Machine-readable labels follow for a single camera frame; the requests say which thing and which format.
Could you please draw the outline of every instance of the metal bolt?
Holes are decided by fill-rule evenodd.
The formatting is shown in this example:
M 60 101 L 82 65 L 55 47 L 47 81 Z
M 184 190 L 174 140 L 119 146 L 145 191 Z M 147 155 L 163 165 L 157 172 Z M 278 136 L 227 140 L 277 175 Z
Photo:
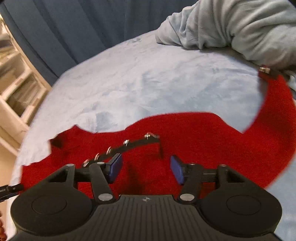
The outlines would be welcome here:
M 151 137 L 151 133 L 148 132 L 147 134 L 144 135 L 144 137 L 148 139 L 149 137 Z
M 86 160 L 83 162 L 82 166 L 83 166 L 83 167 L 86 167 L 88 163 L 89 163 L 89 159 L 86 159 Z
M 110 201 L 110 200 L 113 198 L 113 196 L 112 196 L 111 194 L 109 194 L 109 193 L 103 193 L 103 194 L 100 194 L 100 195 L 98 196 L 98 198 L 99 198 L 101 201 Z
M 180 199 L 183 201 L 192 201 L 195 197 L 190 193 L 184 193 L 180 196 Z
M 100 153 L 96 154 L 96 156 L 94 157 L 94 160 L 98 160 L 100 157 Z
M 270 73 L 270 68 L 268 68 L 268 67 L 260 67 L 259 71 L 261 71 L 263 73 L 266 73 L 266 74 L 269 74 Z
M 112 151 L 112 148 L 109 147 L 108 150 L 107 150 L 107 152 L 106 152 L 106 155 L 109 155 L 111 153 L 111 151 Z
M 123 142 L 123 145 L 127 146 L 128 143 L 129 143 L 129 140 L 125 140 L 125 141 Z

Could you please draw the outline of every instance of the blue bedsheet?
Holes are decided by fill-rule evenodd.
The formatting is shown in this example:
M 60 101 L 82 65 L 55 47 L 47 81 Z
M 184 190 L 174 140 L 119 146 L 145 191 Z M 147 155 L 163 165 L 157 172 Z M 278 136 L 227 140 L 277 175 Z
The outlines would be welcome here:
M 110 48 L 60 77 L 22 144 L 11 184 L 19 183 L 22 165 L 50 153 L 48 139 L 74 124 L 92 132 L 118 131 L 151 115 L 202 111 L 239 131 L 248 128 L 266 87 L 257 66 L 230 48 L 185 50 L 157 44 L 154 34 Z M 283 207 L 276 234 L 284 241 L 296 240 L 295 173 L 293 161 L 267 188 Z M 7 231 L 14 233 L 9 217 Z

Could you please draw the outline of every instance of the red towel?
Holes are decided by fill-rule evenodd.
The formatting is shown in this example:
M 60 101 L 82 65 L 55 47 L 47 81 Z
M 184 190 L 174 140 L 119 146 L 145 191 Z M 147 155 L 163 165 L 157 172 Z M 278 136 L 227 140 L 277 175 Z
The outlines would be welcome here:
M 212 113 L 177 113 L 142 119 L 123 131 L 90 133 L 73 126 L 50 140 L 52 153 L 41 162 L 23 167 L 21 183 L 29 188 L 67 163 L 80 168 L 83 161 L 117 147 L 123 141 L 160 136 L 159 144 L 135 148 L 123 154 L 123 167 L 115 183 L 118 194 L 173 194 L 181 187 L 170 170 L 170 156 L 184 162 L 216 168 L 224 163 L 261 187 L 266 187 L 288 165 L 296 147 L 296 110 L 282 76 L 276 80 L 259 72 L 268 82 L 265 102 L 254 123 L 244 133 Z M 79 189 L 92 196 L 90 184 Z

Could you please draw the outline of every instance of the bookshelf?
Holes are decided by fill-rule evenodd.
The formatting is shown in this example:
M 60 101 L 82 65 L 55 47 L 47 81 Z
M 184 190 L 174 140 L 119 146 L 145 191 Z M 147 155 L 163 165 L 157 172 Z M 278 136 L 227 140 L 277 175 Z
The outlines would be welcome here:
M 0 16 L 0 144 L 15 156 L 50 90 Z

